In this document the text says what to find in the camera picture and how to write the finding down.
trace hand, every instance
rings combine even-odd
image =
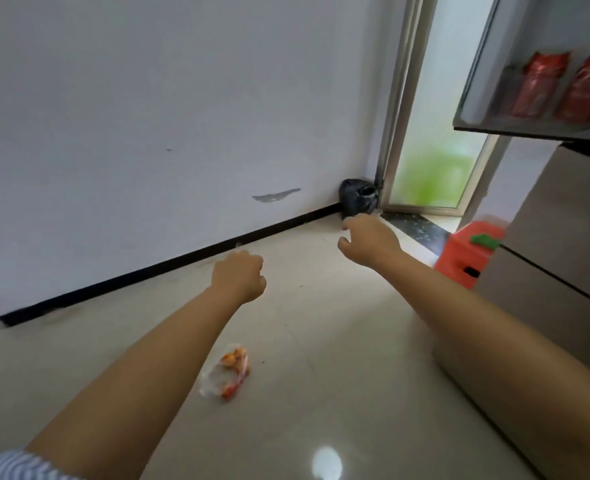
[[[339,250],[351,261],[373,269],[387,256],[400,252],[395,233],[378,217],[358,214],[344,219],[344,230],[351,232],[350,242],[340,237]]]
[[[224,295],[232,294],[242,305],[259,298],[266,289],[266,278],[260,274],[263,264],[261,256],[233,251],[215,263],[211,288]]]

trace forearm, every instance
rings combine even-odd
[[[375,266],[527,436],[590,462],[590,371],[571,355],[402,251]]]
[[[207,289],[129,348],[27,450],[67,474],[137,478],[240,306]]]

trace black baseboard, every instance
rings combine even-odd
[[[47,299],[41,303],[27,306],[26,308],[20,308],[19,310],[15,310],[0,316],[0,320],[6,326],[19,325],[20,323],[28,322],[28,320],[41,317],[53,310],[57,310],[58,308],[66,308],[67,306],[75,305],[82,301],[86,301],[87,299],[95,298],[96,296],[119,290],[120,288],[142,282],[149,278],[154,278],[155,276],[168,273],[169,271],[178,269],[179,267],[187,266],[194,262],[201,261],[202,259],[213,257],[217,254],[235,249],[237,246],[248,244],[249,242],[259,241],[260,239],[270,235],[292,229],[293,227],[301,226],[302,224],[321,219],[322,217],[330,216],[331,214],[335,214],[339,211],[340,205],[338,203],[329,205],[328,207],[314,210],[313,212],[309,212],[303,216],[294,217],[287,221],[264,227],[263,229],[252,231],[239,237],[234,237],[233,239],[227,239],[226,241],[213,244],[207,248],[199,249],[197,251],[193,251],[192,253],[169,259],[168,261],[163,261],[159,264],[154,264],[153,266],[148,266],[144,269],[133,271],[132,273],[123,274],[121,276],[117,276],[116,278],[112,278],[95,285],[87,286],[86,288],[71,291],[70,293]]]

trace glass door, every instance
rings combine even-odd
[[[453,125],[590,139],[590,0],[496,0]]]
[[[466,209],[495,139],[455,131],[452,115],[492,7],[493,0],[407,1],[392,103],[399,106],[393,116],[389,108],[393,131],[383,144],[384,210],[461,216]]]

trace snack bag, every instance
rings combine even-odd
[[[251,372],[246,349],[229,344],[219,361],[207,364],[200,374],[200,394],[230,400]]]

